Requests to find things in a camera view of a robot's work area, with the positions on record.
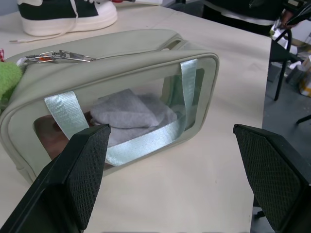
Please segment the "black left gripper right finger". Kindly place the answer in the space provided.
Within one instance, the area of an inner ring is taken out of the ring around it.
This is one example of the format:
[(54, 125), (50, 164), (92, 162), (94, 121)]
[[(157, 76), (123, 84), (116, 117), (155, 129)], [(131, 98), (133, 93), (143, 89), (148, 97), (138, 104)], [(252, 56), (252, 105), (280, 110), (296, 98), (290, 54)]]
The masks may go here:
[(236, 124), (237, 139), (255, 206), (275, 233), (311, 233), (311, 164), (281, 135)]

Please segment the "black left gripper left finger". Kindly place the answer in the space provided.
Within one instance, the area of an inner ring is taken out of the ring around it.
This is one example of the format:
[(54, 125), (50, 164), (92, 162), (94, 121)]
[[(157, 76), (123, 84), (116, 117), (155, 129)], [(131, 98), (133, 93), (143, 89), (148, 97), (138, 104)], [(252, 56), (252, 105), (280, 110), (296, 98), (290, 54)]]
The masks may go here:
[(110, 125), (84, 129), (48, 163), (0, 233), (83, 233), (102, 182)]

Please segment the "brown leather wallet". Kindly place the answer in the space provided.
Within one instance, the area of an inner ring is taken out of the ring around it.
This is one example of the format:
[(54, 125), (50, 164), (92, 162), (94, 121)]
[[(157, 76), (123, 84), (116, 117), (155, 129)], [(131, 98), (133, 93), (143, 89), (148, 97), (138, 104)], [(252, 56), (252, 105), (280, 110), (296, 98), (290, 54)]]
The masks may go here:
[(63, 151), (69, 142), (51, 115), (38, 118), (34, 122), (34, 130), (52, 160)]

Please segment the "beige clear-window pouch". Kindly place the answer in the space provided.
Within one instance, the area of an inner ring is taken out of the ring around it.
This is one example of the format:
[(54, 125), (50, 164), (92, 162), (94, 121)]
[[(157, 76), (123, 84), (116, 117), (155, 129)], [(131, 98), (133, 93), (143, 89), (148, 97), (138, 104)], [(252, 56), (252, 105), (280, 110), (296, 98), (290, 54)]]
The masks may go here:
[(102, 97), (130, 89), (154, 94), (177, 120), (109, 147), (104, 175), (195, 136), (206, 119), (216, 84), (216, 54), (165, 29), (134, 30), (29, 50), (9, 58), (65, 50), (95, 58), (92, 62), (58, 60), (21, 66), (21, 80), (0, 113), (0, 143), (26, 181), (32, 183), (52, 159), (34, 122), (51, 115), (65, 136), (94, 127), (90, 110)]

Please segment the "grey folded cloth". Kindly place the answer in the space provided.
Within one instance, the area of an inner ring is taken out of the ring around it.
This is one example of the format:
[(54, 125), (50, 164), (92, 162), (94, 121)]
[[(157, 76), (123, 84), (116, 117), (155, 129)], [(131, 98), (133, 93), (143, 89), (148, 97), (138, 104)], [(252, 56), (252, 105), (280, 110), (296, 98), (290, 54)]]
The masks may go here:
[(109, 124), (112, 147), (177, 120), (176, 113), (154, 94), (136, 95), (130, 89), (99, 98), (90, 110), (92, 125)]

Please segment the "green plush toy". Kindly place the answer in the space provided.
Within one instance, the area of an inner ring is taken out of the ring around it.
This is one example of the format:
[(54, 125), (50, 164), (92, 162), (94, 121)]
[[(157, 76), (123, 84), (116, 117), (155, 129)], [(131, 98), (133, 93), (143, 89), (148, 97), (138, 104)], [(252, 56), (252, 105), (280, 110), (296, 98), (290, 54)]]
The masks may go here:
[(22, 74), (22, 69), (15, 63), (0, 62), (0, 112), (7, 107)]

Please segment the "black chair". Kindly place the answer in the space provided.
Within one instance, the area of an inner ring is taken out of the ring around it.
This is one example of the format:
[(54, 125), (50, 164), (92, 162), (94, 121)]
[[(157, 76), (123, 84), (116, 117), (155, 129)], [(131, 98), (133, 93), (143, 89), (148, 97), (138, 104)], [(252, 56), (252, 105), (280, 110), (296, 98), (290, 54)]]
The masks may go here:
[[(285, 35), (288, 38), (288, 44), (287, 44), (286, 48), (282, 47), (278, 43), (279, 40), (281, 38), (283, 38)], [(277, 84), (277, 88), (276, 88), (274, 101), (277, 101), (279, 98), (279, 94), (280, 94), (281, 87), (283, 84), (284, 74), (285, 74), (285, 69), (286, 69), (287, 63), (289, 61), (291, 61), (291, 62), (302, 61), (297, 56), (292, 55), (290, 53), (291, 43), (292, 43), (292, 32), (290, 29), (284, 30), (275, 40), (272, 40), (272, 43), (271, 43), (269, 62), (270, 63), (271, 62), (282, 63), (281, 72), (279, 75), (279, 80), (278, 80), (278, 84)]]

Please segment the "dark green white sneaker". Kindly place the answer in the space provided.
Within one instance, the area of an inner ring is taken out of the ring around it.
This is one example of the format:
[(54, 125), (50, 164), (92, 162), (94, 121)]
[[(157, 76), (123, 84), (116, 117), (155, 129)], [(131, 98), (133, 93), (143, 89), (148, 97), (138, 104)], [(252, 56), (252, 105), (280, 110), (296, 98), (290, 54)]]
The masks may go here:
[(100, 30), (117, 21), (111, 0), (17, 0), (23, 30), (32, 36), (57, 36)]

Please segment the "person in dark clothes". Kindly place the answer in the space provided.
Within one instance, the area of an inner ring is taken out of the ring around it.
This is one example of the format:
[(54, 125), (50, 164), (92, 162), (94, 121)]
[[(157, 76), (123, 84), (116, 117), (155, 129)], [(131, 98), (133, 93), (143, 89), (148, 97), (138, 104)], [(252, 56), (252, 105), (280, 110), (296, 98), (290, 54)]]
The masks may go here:
[(248, 32), (269, 36), (274, 23), (281, 27), (303, 5), (302, 0), (201, 0), (202, 18)]

